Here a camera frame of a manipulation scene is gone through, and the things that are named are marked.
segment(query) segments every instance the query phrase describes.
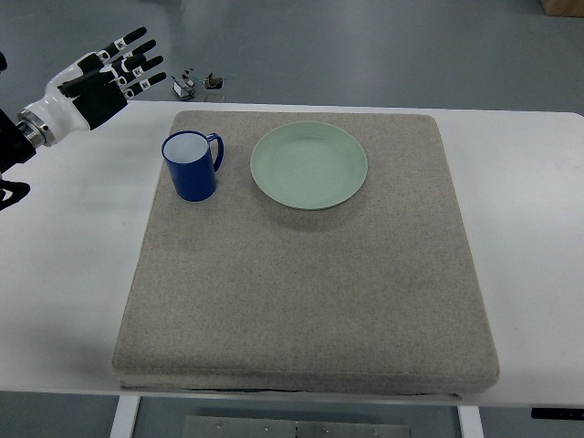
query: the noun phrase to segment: white table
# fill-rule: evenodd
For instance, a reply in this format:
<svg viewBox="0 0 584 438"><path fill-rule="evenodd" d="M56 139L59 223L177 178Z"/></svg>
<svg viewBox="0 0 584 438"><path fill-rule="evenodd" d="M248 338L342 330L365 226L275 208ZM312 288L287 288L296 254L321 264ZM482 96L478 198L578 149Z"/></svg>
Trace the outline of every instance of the white table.
<svg viewBox="0 0 584 438"><path fill-rule="evenodd" d="M0 390L123 393L110 360L160 146L182 110L433 116L501 367L494 387L449 402L584 405L582 117L184 102L132 102L4 175L33 190L0 213Z"/></svg>

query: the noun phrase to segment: beige felt surface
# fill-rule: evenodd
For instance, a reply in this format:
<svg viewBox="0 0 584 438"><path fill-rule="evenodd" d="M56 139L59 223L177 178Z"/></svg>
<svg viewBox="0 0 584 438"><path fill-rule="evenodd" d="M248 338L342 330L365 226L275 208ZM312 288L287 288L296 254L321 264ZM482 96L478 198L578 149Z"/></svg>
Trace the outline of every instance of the beige felt surface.
<svg viewBox="0 0 584 438"><path fill-rule="evenodd" d="M265 196L249 158L320 120L369 160L345 203ZM124 386L371 394L482 391L498 364L440 133L428 116L189 111L217 132L217 191L179 198L165 166L113 358Z"/></svg>

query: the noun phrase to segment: cardboard box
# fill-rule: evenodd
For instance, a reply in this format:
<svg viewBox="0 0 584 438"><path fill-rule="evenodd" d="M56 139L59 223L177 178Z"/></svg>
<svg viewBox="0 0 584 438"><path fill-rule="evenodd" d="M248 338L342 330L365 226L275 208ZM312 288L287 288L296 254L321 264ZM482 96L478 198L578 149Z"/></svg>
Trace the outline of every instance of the cardboard box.
<svg viewBox="0 0 584 438"><path fill-rule="evenodd" d="M584 0L541 0L549 16L584 16Z"/></svg>

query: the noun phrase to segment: plate rim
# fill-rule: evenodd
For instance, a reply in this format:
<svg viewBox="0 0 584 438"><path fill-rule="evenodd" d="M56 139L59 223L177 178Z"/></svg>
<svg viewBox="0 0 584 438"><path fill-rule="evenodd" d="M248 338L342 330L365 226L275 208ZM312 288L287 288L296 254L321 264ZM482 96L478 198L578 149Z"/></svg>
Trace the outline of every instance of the plate rim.
<svg viewBox="0 0 584 438"><path fill-rule="evenodd" d="M298 124L325 125L325 126L328 126L330 128L333 128L334 130L340 130L344 135L346 135L350 139L352 139L352 141L354 142L354 144L359 147L359 151L362 154L363 159L364 159L364 173L363 173L362 178L360 179L359 185L356 184L357 185L356 189L351 194L349 194L349 196L345 197L342 201L338 201L338 202L331 203L331 204L327 204L327 205L320 206L320 207L304 207L304 206L290 205L290 203L282 202L282 201L276 199L275 197L273 197L266 190L264 190L264 188L261 186L261 184L257 181L256 173L254 172L254 157L256 156L256 150L257 150L258 145L262 141L264 141L266 137L268 137L269 135L271 135L274 131L280 130L280 129L284 129L284 128L289 127L291 125L298 125ZM346 130L343 130L342 128L340 128L338 126L333 125L332 123L326 123L324 121L318 121L318 120L297 120L297 121L290 121L289 123L284 123L282 125L276 126L272 130L270 130L269 132L267 132L266 134L264 134L262 136L262 138L257 141L257 143L254 146L254 149L252 150L252 153L251 153L251 156L250 156L250 159L249 159L249 167L250 167L250 171L252 173L252 178L254 180L255 185L262 191L262 193L264 193L268 198L272 199L273 201L276 201L277 203L280 203L282 205L285 205L286 207L294 208L294 209L297 209L297 210L326 210L328 208L331 208L331 207L334 207L334 206L339 205L341 203L344 203L345 201L347 201L348 199L350 199L353 195L355 195L355 193L357 193L359 191L359 189L365 183L365 180L367 179L367 174L369 173L369 160L367 158L367 154L365 153L365 150L363 149L363 146L361 146L361 144L359 143L359 141L353 135L351 135L350 133L348 133Z"/></svg>

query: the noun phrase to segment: mug rim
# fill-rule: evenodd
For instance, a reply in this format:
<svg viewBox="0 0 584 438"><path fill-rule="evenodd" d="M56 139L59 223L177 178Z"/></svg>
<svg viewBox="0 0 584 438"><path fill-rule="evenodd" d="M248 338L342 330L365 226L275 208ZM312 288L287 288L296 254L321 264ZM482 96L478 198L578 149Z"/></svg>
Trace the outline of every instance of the mug rim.
<svg viewBox="0 0 584 438"><path fill-rule="evenodd" d="M209 141L207 140L207 136L204 135L202 132L199 132L198 130L179 130L178 132L175 132L174 134L169 135L163 142L162 142L162 147L161 147L161 153L162 153L162 157L164 158L164 160L171 162L173 164L176 165L182 165L182 166L186 166L189 165L193 162L176 162L174 160L171 160L170 158L168 158L166 156L166 153L164 153L164 147L166 146L166 143L168 143L170 140L172 140L174 137L177 137L181 134L195 134L198 135L199 137L203 137L205 142L207 143L207 150L211 149L211 145L209 144Z"/></svg>

